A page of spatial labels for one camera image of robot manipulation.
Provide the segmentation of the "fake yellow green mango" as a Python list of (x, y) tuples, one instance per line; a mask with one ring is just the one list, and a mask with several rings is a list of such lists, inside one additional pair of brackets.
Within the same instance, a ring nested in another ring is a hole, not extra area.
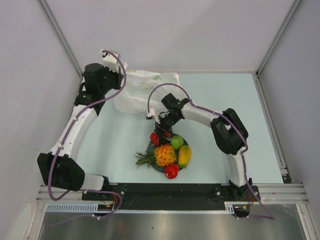
[(188, 145), (183, 145), (179, 149), (178, 153), (178, 166), (180, 168), (186, 168), (192, 156), (192, 149)]

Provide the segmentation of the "fake red pepper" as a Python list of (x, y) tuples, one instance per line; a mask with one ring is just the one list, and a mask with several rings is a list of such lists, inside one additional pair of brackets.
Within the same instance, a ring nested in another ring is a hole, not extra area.
[(167, 131), (164, 132), (152, 132), (150, 135), (150, 142), (155, 146), (169, 144), (171, 142), (171, 134)]
[(175, 179), (178, 176), (179, 166), (177, 164), (170, 164), (164, 169), (164, 175), (168, 179)]

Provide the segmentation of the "white plastic bag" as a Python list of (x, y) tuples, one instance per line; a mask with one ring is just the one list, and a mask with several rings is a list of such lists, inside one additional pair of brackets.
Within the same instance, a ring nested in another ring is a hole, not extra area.
[(126, 114), (145, 113), (147, 111), (147, 101), (152, 90), (166, 83), (167, 85), (158, 88), (150, 98), (150, 108), (156, 112), (164, 112), (166, 108), (161, 100), (169, 93), (179, 100), (185, 97), (185, 93), (180, 86), (179, 75), (176, 72), (151, 72), (145, 70), (128, 70), (126, 72), (127, 81), (124, 90), (114, 98), (116, 110)]

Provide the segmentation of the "fake pineapple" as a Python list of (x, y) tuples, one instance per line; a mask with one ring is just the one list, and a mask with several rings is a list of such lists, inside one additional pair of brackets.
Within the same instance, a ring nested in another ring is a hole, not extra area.
[(158, 146), (149, 152), (137, 152), (135, 157), (137, 158), (136, 167), (156, 165), (163, 168), (177, 161), (176, 151), (170, 144)]

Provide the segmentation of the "fake green apple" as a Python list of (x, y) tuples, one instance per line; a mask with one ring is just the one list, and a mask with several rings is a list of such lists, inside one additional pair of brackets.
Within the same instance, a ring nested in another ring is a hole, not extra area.
[(175, 150), (179, 150), (184, 145), (184, 139), (179, 135), (174, 135), (170, 139), (171, 145)]

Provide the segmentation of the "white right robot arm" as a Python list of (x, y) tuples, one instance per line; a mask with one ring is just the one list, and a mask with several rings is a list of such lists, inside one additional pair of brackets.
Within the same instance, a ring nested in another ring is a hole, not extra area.
[(236, 111), (228, 108), (218, 112), (196, 105), (189, 97), (179, 100), (169, 93), (161, 103), (168, 110), (160, 117), (147, 101), (147, 118), (155, 119), (156, 128), (170, 131), (179, 120), (191, 120), (211, 128), (217, 147), (226, 154), (230, 170), (231, 196), (242, 201), (249, 194), (252, 180), (248, 177), (245, 152), (249, 133)]

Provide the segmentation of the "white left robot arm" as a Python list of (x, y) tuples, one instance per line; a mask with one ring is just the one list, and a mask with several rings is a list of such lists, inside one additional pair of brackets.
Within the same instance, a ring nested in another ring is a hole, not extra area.
[(106, 177), (86, 173), (77, 164), (77, 157), (89, 128), (105, 104), (106, 94), (111, 90), (120, 90), (123, 78), (119, 64), (115, 68), (99, 63), (85, 66), (83, 82), (62, 135), (48, 153), (40, 153), (37, 158), (46, 186), (74, 192), (93, 190), (100, 200), (110, 196), (111, 188), (104, 184)]

